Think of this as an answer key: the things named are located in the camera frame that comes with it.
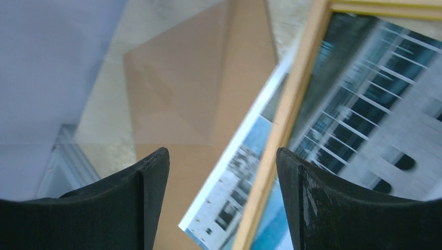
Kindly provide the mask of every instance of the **white strip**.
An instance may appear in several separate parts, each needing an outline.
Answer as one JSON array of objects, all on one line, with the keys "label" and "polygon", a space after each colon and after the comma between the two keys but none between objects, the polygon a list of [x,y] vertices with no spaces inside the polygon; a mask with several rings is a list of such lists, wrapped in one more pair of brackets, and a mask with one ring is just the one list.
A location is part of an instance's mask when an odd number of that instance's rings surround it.
[{"label": "white strip", "polygon": [[299,30],[298,35],[295,38],[295,41],[292,47],[290,48],[290,50],[288,51],[287,55],[285,56],[285,58],[272,72],[270,78],[267,80],[263,89],[260,91],[257,99],[255,100],[252,107],[249,109],[249,112],[247,113],[241,125],[239,126],[239,129],[236,131],[232,140],[230,140],[229,145],[221,155],[221,158],[218,160],[217,164],[215,165],[215,168],[213,169],[213,171],[205,181],[203,187],[200,189],[198,195],[193,200],[186,214],[180,221],[178,226],[180,227],[181,230],[185,231],[186,228],[189,226],[190,222],[197,214],[198,210],[206,200],[207,196],[210,194],[213,187],[220,179],[221,175],[224,173],[224,171],[226,171],[229,161],[233,158],[235,152],[241,146],[245,137],[249,134],[249,131],[252,129],[258,116],[264,110],[265,106],[270,101],[270,98],[272,98],[273,94],[278,89],[278,86],[280,85],[281,81],[284,79],[286,73],[290,72],[291,66],[293,64],[293,59],[298,51],[299,43],[301,41],[303,33],[304,33],[304,26],[301,27],[301,29]]}]

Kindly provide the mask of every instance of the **picture frame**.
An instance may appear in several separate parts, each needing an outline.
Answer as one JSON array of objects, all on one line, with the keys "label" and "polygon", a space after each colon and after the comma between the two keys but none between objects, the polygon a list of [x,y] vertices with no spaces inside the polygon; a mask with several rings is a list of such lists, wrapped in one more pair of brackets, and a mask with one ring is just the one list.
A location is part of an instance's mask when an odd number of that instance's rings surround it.
[{"label": "picture frame", "polygon": [[232,249],[250,249],[276,176],[276,152],[288,145],[323,37],[333,13],[442,21],[438,0],[312,0],[305,31],[279,100],[274,122]]}]

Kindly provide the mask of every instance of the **photograph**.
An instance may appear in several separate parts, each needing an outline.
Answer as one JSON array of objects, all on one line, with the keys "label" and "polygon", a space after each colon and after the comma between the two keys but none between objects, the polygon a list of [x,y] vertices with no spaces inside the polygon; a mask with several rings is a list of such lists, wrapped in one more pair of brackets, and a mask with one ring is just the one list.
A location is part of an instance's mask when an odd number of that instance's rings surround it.
[{"label": "photograph", "polygon": [[[442,42],[401,24],[332,15],[287,147],[364,188],[427,201],[442,196]],[[180,224],[202,249],[233,245],[291,70],[288,56],[278,66],[284,74],[270,78],[278,79],[272,96],[258,97],[265,105],[243,122],[253,125],[238,129],[235,148],[226,149]],[[251,249],[293,249],[277,178]]]}]

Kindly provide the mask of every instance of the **concrete floor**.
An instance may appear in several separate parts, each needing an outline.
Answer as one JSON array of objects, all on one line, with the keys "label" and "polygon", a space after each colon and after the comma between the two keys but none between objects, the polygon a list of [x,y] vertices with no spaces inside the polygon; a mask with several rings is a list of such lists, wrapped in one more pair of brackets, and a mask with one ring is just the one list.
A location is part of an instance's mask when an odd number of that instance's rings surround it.
[{"label": "concrete floor", "polygon": [[[129,0],[76,134],[101,177],[136,161],[122,55],[218,2]],[[310,0],[268,0],[279,58],[305,22],[309,7]]]}]

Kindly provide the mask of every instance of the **transparent plastic sheet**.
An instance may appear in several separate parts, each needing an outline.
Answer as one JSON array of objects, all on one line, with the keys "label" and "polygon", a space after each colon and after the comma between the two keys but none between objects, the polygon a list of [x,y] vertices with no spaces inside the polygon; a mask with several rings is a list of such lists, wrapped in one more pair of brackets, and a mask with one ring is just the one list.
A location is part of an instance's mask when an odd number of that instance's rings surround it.
[{"label": "transparent plastic sheet", "polygon": [[1,2],[0,175],[20,181],[0,198],[92,183],[136,144],[210,145],[227,20],[222,0]]}]

